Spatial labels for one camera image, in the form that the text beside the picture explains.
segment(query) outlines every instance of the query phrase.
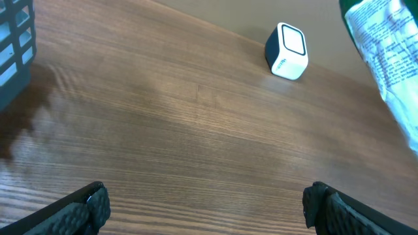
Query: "white device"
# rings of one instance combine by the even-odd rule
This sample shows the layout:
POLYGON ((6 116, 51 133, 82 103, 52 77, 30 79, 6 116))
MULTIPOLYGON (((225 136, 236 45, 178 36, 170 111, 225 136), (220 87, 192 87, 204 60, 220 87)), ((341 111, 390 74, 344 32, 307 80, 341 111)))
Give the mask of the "white device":
POLYGON ((265 46, 268 66, 273 74, 296 80, 308 66, 305 36, 301 30, 279 23, 265 46))

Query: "wood grain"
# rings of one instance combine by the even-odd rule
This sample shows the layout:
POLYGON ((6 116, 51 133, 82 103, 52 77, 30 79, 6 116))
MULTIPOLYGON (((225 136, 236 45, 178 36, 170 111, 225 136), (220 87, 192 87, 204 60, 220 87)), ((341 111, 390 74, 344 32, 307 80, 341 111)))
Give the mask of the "wood grain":
POLYGON ((101 234, 313 234, 321 180, 418 228, 418 164, 375 89, 152 1, 36 1, 29 87, 0 114, 0 226, 100 180, 101 234))

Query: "wooden table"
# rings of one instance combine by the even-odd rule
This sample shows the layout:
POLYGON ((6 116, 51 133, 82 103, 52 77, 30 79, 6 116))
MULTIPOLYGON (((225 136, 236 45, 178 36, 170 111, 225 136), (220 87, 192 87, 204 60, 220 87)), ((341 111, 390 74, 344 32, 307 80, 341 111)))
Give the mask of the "wooden table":
POLYGON ((0 226, 100 180, 102 234, 313 234, 324 181, 418 228, 417 159, 376 89, 152 1, 38 0, 30 86, 0 114, 0 226))

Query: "plastic basket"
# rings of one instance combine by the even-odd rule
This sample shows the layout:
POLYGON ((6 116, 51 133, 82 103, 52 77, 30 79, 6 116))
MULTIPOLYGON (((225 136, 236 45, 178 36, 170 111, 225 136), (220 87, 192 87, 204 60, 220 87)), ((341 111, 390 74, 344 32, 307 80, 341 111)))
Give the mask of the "plastic basket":
POLYGON ((0 0, 0 111, 31 79, 35 38, 33 0, 0 0))

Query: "white plastic bag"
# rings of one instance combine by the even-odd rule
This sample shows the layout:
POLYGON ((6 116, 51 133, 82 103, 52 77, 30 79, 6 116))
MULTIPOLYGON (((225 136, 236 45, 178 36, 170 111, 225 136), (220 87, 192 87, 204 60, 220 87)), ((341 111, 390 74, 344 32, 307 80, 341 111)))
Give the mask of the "white plastic bag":
POLYGON ((345 19, 382 99, 418 155, 418 27, 402 0, 364 0, 345 19))

